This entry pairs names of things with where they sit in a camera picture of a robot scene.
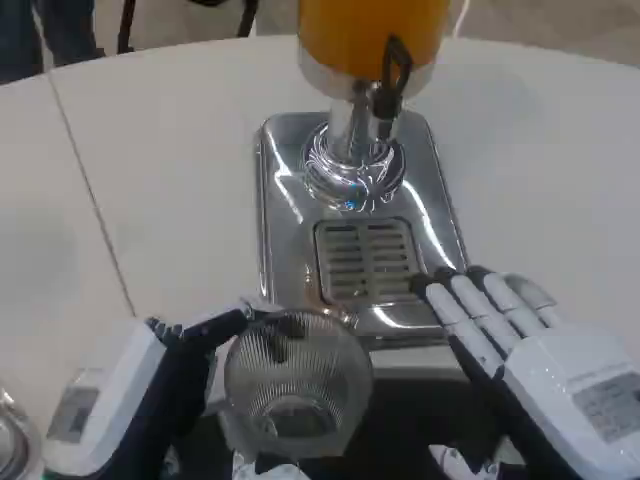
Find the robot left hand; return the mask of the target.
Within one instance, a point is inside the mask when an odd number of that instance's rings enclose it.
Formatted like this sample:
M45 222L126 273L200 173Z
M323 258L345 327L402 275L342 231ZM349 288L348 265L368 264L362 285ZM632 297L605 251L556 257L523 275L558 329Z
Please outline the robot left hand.
M288 341L343 332L337 318L246 299L191 320L140 321L108 367L70 381L45 435L44 479L168 479L168 456L212 409L217 351L251 330L266 353L286 357Z

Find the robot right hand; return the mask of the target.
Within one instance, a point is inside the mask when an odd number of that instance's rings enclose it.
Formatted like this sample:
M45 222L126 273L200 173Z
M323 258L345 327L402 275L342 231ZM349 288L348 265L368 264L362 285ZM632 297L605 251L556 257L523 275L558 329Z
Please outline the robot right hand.
M638 477L639 366L613 336L564 320L549 293L515 273L441 268L409 286L520 457L472 460L435 446L448 477Z

